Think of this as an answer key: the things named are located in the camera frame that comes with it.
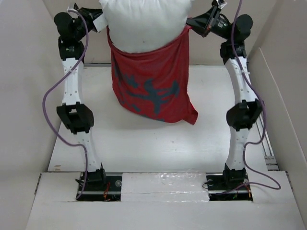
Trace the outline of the white pillow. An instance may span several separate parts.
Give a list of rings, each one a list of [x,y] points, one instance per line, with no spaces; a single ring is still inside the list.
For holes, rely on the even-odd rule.
[[[111,43],[127,53],[161,48],[184,30],[190,0],[101,0]]]

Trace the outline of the red cartoon print pillowcase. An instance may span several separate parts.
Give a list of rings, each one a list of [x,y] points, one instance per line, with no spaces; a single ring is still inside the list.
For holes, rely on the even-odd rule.
[[[119,104],[132,113],[166,123],[194,125],[198,112],[188,95],[189,31],[149,52],[127,53],[111,39],[111,79]]]

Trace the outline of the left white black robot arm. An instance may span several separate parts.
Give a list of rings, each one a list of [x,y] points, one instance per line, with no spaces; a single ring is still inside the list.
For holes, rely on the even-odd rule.
[[[56,111],[63,125],[75,136],[75,146],[81,147],[85,152],[86,169],[77,183],[88,192],[103,190],[107,185],[107,178],[103,165],[97,158],[92,138],[94,115],[83,102],[82,72],[84,52],[88,44],[83,44],[81,40],[90,31],[100,30],[95,20],[102,15],[101,9],[78,8],[73,5],[67,12],[60,12],[54,17],[59,33],[59,55],[66,77],[62,104]]]

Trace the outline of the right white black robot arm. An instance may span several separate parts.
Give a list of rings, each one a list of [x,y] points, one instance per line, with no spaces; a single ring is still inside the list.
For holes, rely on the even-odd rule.
[[[207,178],[209,189],[222,191],[234,189],[244,183],[244,148],[252,126],[262,112],[261,103],[250,87],[247,70],[245,40],[251,33],[253,20],[249,15],[242,14],[233,23],[229,22],[221,14],[224,5],[224,1],[215,0],[206,13],[187,19],[187,25],[198,35],[206,37],[213,33],[225,39],[220,46],[220,57],[230,76],[235,95],[235,105],[226,113],[231,133],[230,147],[223,174],[217,178]]]

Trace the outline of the aluminium rail right side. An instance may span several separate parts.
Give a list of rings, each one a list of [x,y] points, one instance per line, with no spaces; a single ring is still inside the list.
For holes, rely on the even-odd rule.
[[[257,121],[256,121],[256,127],[259,133],[260,138],[262,137],[263,131],[264,131],[264,124],[263,124],[263,120],[260,117]],[[271,143],[267,134],[267,131],[265,131],[265,136],[262,139],[261,142],[262,145],[262,149],[263,149],[263,155],[264,155],[264,160],[267,166],[268,171],[279,171],[279,166],[278,163],[276,161],[275,155],[273,153],[272,147],[271,147]]]

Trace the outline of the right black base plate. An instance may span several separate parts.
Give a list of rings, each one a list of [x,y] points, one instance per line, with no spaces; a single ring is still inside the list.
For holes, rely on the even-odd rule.
[[[253,201],[249,185],[227,185],[224,177],[219,174],[206,175],[202,187],[208,192],[209,201]]]

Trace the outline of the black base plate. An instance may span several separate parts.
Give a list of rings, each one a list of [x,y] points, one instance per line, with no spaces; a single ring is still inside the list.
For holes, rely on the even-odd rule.
[[[121,200],[122,174],[107,174],[106,184],[94,183],[85,186],[77,201],[115,202]]]
[[[209,201],[253,201],[249,185],[227,185],[224,177],[219,174],[206,175],[202,187],[208,192]]]

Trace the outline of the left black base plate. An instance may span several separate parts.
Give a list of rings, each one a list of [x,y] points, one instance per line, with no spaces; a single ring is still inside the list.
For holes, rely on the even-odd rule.
[[[94,183],[85,186],[77,201],[115,202],[121,200],[122,174],[107,174],[106,184]]]

